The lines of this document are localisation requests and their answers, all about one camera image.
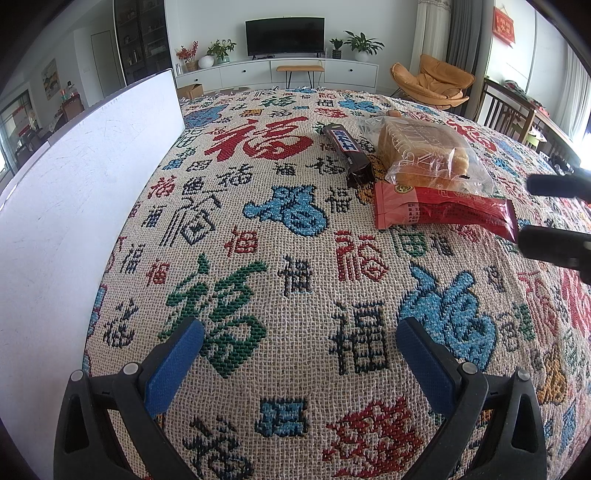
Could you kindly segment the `bread loaf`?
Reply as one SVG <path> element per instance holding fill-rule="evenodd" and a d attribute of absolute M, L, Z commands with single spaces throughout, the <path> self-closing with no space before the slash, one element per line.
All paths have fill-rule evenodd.
<path fill-rule="evenodd" d="M 451 127 L 384 115 L 366 127 L 395 185 L 491 196 L 494 182 L 474 149 Z"/>

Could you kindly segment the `red snack packet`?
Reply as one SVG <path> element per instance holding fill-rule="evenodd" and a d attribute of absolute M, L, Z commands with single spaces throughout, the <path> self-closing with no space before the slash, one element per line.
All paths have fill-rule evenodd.
<path fill-rule="evenodd" d="M 517 242 L 515 209 L 507 199 L 380 181 L 374 186 L 374 206 L 379 230 L 415 224 L 476 225 Z"/>

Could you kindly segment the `dark chocolate bar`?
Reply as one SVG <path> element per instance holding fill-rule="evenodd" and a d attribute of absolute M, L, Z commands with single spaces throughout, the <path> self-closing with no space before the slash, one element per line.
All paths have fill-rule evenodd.
<path fill-rule="evenodd" d="M 328 124 L 322 127 L 322 134 L 329 138 L 335 149 L 345 157 L 348 164 L 349 188 L 356 188 L 375 181 L 373 166 L 360 145 L 342 124 Z"/>

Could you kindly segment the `dark wooden side table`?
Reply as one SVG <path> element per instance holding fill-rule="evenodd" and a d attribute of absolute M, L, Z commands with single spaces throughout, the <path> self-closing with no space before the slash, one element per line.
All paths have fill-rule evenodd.
<path fill-rule="evenodd" d="M 532 100 L 507 85 L 485 78 L 475 121 L 548 157 L 580 165 L 574 143 Z"/>

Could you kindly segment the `patterned woven table cloth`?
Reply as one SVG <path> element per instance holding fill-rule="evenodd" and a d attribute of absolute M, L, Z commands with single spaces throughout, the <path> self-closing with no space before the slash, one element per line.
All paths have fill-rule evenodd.
<path fill-rule="evenodd" d="M 322 129 L 388 110 L 474 149 L 526 226 L 587 231 L 574 199 L 531 196 L 547 163 L 460 116 L 382 95 L 250 90 L 180 104 L 185 129 L 107 262 L 84 351 L 93 376 L 204 324 L 204 346 L 158 422 L 200 479 L 398 479 L 442 423 L 394 331 L 415 315 L 489 374 L 531 373 L 548 475 L 590 437 L 590 289 L 478 226 L 379 230 Z"/>

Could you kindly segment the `orange lounge chair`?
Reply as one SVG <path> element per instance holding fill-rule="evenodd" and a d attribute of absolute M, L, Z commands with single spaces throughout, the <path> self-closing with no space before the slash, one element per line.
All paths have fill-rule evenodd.
<path fill-rule="evenodd" d="M 401 63 L 391 68 L 394 81 L 415 102 L 448 110 L 467 102 L 466 91 L 474 84 L 473 74 L 430 55 L 420 56 L 420 72 L 413 75 Z"/>

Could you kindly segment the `white cardboard box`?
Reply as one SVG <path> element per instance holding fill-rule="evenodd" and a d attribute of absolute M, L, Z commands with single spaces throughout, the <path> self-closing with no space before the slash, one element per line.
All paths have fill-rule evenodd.
<path fill-rule="evenodd" d="M 1 419 L 41 479 L 115 241 L 183 131 L 164 71 L 68 122 L 1 194 Z"/>

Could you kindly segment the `green plant pair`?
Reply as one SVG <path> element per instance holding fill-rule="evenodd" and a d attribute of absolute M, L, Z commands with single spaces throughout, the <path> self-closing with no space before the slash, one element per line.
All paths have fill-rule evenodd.
<path fill-rule="evenodd" d="M 329 42 L 332 45 L 332 52 L 342 49 L 342 46 L 348 45 L 355 56 L 356 61 L 369 62 L 370 57 L 377 55 L 385 48 L 385 44 L 375 37 L 368 37 L 365 33 L 356 34 L 351 30 L 345 31 L 346 38 L 332 38 Z"/>

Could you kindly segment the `brown cardboard box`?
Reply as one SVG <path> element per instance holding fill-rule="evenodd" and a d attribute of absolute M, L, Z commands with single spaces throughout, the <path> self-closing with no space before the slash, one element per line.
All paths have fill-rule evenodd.
<path fill-rule="evenodd" d="M 184 87 L 179 87 L 176 90 L 179 99 L 193 100 L 204 94 L 204 86 L 201 84 L 190 84 Z"/>

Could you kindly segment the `wooden bench stool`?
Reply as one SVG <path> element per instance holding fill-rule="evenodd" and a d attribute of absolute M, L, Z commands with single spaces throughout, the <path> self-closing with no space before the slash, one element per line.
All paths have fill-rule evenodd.
<path fill-rule="evenodd" d="M 322 64 L 280 65 L 276 67 L 276 72 L 283 73 L 287 89 L 293 83 L 294 74 L 304 74 L 308 78 L 308 86 L 315 88 L 315 75 L 324 73 L 325 67 Z"/>

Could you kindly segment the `white tv cabinet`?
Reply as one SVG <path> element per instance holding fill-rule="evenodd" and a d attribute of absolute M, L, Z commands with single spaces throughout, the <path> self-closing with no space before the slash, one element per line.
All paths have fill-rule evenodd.
<path fill-rule="evenodd" d="M 263 89 L 285 88 L 283 73 L 277 73 L 280 65 L 322 64 L 325 72 L 315 75 L 315 88 L 354 90 L 375 93 L 379 80 L 379 65 L 354 60 L 329 58 L 283 58 L 259 59 L 223 63 L 208 69 L 199 69 L 180 74 L 176 86 L 201 84 L 204 92 L 222 89 L 249 87 Z M 290 89 L 310 87 L 304 74 L 294 74 Z"/>

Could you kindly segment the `white round vase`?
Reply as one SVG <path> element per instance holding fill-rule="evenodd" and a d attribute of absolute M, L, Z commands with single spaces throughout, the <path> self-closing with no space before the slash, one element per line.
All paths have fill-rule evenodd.
<path fill-rule="evenodd" d="M 208 69 L 211 68 L 215 63 L 214 56 L 211 55 L 204 55 L 198 60 L 198 68 L 199 69 Z"/>

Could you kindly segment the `red flower vase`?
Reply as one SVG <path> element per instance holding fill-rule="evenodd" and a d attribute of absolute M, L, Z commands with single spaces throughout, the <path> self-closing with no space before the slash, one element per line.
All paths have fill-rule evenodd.
<path fill-rule="evenodd" d="M 175 55 L 186 72 L 197 70 L 197 50 L 197 41 L 191 42 L 187 47 L 181 46 L 175 50 Z"/>

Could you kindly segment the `green potted plant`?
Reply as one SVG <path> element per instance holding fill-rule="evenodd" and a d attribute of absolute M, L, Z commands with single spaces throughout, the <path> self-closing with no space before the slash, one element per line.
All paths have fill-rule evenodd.
<path fill-rule="evenodd" d="M 231 39 L 218 39 L 207 48 L 207 55 L 214 59 L 214 64 L 228 63 L 229 55 L 235 51 L 236 43 Z"/>

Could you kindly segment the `black television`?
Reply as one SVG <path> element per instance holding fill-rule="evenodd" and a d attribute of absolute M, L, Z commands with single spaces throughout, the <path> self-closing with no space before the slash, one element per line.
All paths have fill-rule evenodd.
<path fill-rule="evenodd" d="M 249 56 L 314 54 L 325 51 L 325 19 L 276 17 L 245 21 Z"/>

